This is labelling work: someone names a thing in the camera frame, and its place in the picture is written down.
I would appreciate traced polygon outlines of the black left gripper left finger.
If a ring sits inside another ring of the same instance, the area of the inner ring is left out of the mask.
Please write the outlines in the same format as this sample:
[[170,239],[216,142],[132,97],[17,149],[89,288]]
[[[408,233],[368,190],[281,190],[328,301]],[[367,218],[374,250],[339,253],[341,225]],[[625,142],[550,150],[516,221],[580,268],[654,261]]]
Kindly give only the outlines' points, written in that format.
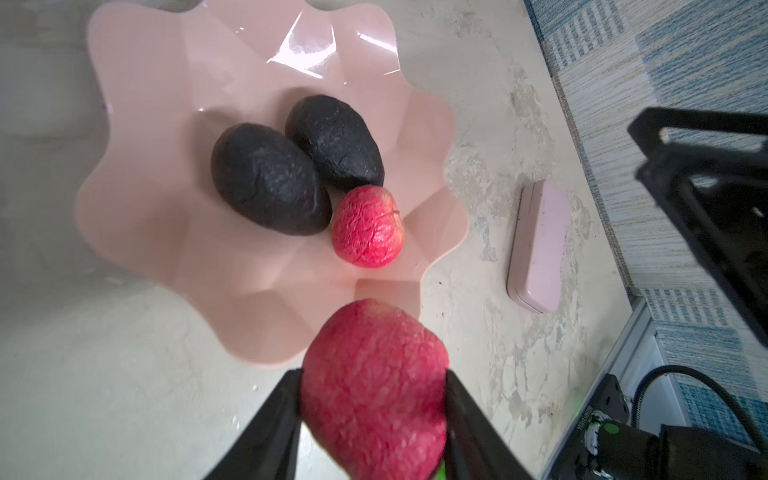
[[287,371],[207,480],[293,480],[302,420],[302,370]]

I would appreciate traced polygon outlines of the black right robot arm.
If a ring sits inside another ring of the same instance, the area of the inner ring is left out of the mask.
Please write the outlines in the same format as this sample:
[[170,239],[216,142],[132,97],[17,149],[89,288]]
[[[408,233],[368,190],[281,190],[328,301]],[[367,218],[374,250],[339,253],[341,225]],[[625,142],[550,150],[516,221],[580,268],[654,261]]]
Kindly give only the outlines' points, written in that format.
[[767,118],[650,107],[611,204],[635,312],[546,475],[767,475]]

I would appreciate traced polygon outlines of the red apple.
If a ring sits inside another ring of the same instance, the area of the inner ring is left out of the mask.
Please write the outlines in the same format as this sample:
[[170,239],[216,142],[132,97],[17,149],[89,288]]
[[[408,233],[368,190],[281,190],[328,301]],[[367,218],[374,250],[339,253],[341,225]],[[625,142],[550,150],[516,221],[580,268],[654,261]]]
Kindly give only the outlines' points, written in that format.
[[339,258],[368,269],[390,264],[405,243],[405,227],[393,195],[375,185],[357,187],[341,199],[330,235]]
[[430,479],[446,442],[448,368],[442,341],[407,312],[355,301],[305,354],[301,417],[352,479]]

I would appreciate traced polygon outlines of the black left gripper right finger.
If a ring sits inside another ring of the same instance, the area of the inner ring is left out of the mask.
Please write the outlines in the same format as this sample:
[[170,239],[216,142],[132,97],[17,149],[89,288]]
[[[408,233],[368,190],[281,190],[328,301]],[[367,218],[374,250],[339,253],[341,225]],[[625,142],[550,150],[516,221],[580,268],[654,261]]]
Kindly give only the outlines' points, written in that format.
[[452,370],[446,371],[445,414],[447,479],[532,479]]

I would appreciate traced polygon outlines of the pink rectangular case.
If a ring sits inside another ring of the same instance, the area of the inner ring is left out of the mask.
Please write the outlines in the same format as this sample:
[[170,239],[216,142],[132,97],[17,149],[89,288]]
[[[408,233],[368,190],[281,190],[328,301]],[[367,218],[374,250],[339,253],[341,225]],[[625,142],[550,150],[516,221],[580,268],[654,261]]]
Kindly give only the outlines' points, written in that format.
[[553,313],[559,307],[570,223],[569,200],[552,180],[538,180],[523,187],[507,293],[534,313]]

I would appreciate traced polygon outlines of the pink scalloped fruit bowl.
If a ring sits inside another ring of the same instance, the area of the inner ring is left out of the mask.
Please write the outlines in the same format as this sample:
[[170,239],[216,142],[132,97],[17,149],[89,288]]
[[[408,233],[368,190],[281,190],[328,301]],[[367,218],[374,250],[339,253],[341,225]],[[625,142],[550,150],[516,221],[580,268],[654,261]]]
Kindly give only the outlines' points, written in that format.
[[[76,218],[99,255],[181,295],[229,353],[263,367],[301,356],[351,301],[420,314],[422,279],[465,239],[469,216],[444,175],[455,115],[406,80],[380,6],[203,1],[171,13],[115,1],[92,14],[87,45],[109,140]],[[342,261],[327,233],[262,228],[213,187],[210,154],[227,127],[281,129],[311,94],[350,104],[382,153],[406,230],[386,267]]]

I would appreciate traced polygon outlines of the dark avocado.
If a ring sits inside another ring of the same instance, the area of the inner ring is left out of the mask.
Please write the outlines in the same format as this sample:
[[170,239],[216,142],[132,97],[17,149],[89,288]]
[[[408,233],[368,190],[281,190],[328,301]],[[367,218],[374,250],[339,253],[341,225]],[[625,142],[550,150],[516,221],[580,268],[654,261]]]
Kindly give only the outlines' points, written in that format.
[[384,185],[382,155],[362,116],[328,95],[311,95],[290,110],[285,135],[314,162],[328,185],[349,192]]
[[214,144],[211,175],[222,199],[262,227],[310,236],[329,226],[333,208],[313,161],[270,127],[227,128]]

